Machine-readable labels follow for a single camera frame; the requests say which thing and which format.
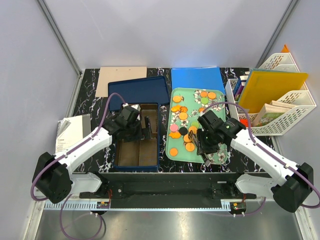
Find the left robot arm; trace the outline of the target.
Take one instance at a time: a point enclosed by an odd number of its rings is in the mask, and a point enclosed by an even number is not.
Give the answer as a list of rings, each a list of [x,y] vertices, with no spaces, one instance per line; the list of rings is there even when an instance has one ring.
[[[37,162],[32,188],[37,188],[53,204],[71,194],[92,193],[97,198],[108,194],[109,181],[98,172],[75,173],[75,170],[97,152],[118,141],[132,142],[142,138],[141,107],[124,104],[119,114],[106,118],[88,136],[73,146],[51,155],[43,153]]]

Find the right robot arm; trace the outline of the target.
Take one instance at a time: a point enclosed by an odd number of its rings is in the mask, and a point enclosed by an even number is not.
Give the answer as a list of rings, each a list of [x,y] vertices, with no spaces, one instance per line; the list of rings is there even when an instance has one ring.
[[[231,147],[262,167],[268,177],[241,174],[227,185],[228,195],[239,198],[243,194],[273,198],[285,211],[294,213],[313,192],[314,170],[275,152],[235,118],[223,121],[212,110],[202,114],[197,121],[201,128],[196,133],[197,154],[205,160],[217,152],[219,144]]]

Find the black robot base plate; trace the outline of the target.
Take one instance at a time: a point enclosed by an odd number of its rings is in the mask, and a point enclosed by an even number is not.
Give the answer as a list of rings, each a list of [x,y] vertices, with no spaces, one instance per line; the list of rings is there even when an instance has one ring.
[[[104,173],[112,209],[208,209],[255,199],[235,186],[239,173]]]

